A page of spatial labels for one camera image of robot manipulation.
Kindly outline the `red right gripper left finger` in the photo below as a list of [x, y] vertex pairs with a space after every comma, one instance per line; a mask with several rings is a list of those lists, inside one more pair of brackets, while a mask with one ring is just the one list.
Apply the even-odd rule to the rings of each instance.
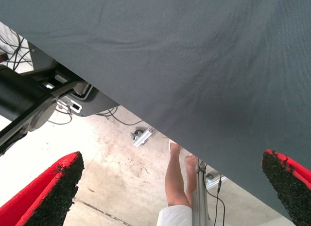
[[83, 169], [80, 152], [60, 158], [0, 208], [0, 224], [63, 225], [78, 191]]

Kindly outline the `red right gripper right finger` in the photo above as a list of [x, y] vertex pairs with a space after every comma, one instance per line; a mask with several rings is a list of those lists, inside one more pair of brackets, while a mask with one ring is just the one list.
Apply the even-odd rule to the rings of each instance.
[[311, 171], [275, 150], [263, 153], [261, 167], [292, 222], [311, 224]]

